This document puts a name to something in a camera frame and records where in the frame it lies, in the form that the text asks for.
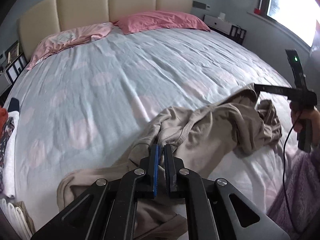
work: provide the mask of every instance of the pink pillow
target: pink pillow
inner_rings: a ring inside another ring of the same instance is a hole
[[[210,31],[198,17],[183,12],[152,11],[129,15],[115,23],[125,35],[156,29],[197,29]]]
[[[112,27],[112,23],[99,23],[63,31],[44,38],[33,53],[27,70],[31,70],[50,55],[57,54],[64,49],[104,38],[111,32]]]

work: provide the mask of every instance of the wall outlet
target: wall outlet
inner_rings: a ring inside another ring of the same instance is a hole
[[[3,63],[3,62],[5,62],[5,60],[6,60],[6,57],[5,57],[5,53],[4,53],[4,51],[0,54],[0,65]]]

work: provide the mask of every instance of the stack of clothes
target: stack of clothes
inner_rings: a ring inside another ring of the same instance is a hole
[[[32,219],[23,202],[14,202],[14,146],[19,122],[20,106],[12,98],[8,110],[0,108],[0,208],[10,225],[22,240],[35,233]]]

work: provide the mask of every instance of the window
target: window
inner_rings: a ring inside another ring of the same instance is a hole
[[[315,0],[260,0],[263,17],[278,22],[312,46],[320,8]]]

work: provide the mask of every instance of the windowsill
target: windowsill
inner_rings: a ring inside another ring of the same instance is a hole
[[[303,49],[305,49],[305,51],[310,52],[311,48],[309,47],[308,44],[306,44],[302,39],[300,39],[297,35],[295,35],[294,33],[292,33],[289,29],[287,29],[286,27],[284,27],[283,25],[281,25],[280,23],[274,23],[258,14],[252,13],[252,12],[247,12],[247,14],[250,14],[254,17],[259,18],[260,20],[263,20],[265,22],[267,22],[268,24],[278,28],[279,30],[281,30],[282,32],[284,32],[285,34],[287,34],[291,39],[293,39],[295,42],[297,42]]]

